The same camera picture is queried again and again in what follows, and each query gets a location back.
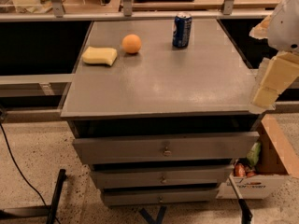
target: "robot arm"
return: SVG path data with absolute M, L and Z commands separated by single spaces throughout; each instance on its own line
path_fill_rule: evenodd
M 282 0 L 270 18 L 261 22 L 268 44 L 278 50 L 260 64 L 251 94 L 251 113 L 263 113 L 299 77 L 299 0 Z
M 282 0 L 267 29 L 270 47 L 299 54 L 299 0 Z

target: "orange ball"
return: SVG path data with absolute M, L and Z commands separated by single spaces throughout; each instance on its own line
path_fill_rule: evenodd
M 141 40 L 138 35 L 127 35 L 122 40 L 122 47 L 125 52 L 129 54 L 135 54 L 138 53 L 141 49 Z

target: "sponge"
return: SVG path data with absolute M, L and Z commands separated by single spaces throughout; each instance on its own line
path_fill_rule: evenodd
M 112 66 L 115 59 L 118 56 L 118 52 L 112 48 L 93 48 L 87 47 L 82 54 L 83 62 L 90 64 L 105 63 Z

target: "yellow sponge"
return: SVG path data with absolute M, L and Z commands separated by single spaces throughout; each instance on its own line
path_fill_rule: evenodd
M 265 110 L 299 77 L 299 56 L 280 51 L 269 63 L 262 62 L 259 72 L 251 101 Z M 250 112 L 260 113 L 262 110 L 251 106 Z
M 83 55 L 82 59 L 85 63 L 105 63 L 110 66 L 114 63 L 118 56 L 118 52 L 112 48 L 93 48 L 88 47 Z

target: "black cable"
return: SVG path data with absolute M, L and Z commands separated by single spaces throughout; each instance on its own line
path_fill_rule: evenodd
M 16 168 L 18 169 L 18 171 L 19 171 L 21 177 L 22 177 L 22 178 L 24 179 L 24 181 L 28 184 L 28 186 L 29 186 L 31 189 L 33 189 L 33 190 L 37 193 L 37 195 L 39 196 L 39 198 L 41 199 L 41 201 L 43 202 L 43 204 L 44 204 L 46 207 L 48 207 L 48 206 L 46 205 L 46 202 L 45 202 L 43 196 L 42 196 L 42 195 L 40 194 L 40 192 L 39 192 L 34 186 L 32 186 L 32 184 L 27 180 L 27 178 L 24 176 L 24 174 L 22 173 L 21 169 L 19 168 L 18 163 L 16 163 L 15 158 L 14 158 L 12 152 L 11 152 L 9 142 L 8 142 L 8 140 L 7 140 L 7 134 L 6 134 L 6 132 L 5 132 L 4 128 L 3 128 L 3 126 L 2 126 L 1 121 L 0 121 L 0 128 L 1 128 L 1 130 L 2 130 L 2 133 L 3 133 L 4 138 L 5 138 L 5 140 L 6 140 L 6 144 L 7 144 L 7 148 L 8 148 L 10 157 L 11 157 L 11 159 L 13 160 L 13 163 L 15 164 Z M 58 222 L 59 224 L 61 224 L 60 221 L 59 221 L 59 219 L 58 219 L 57 217 L 55 217 L 55 219 L 57 220 L 57 222 Z

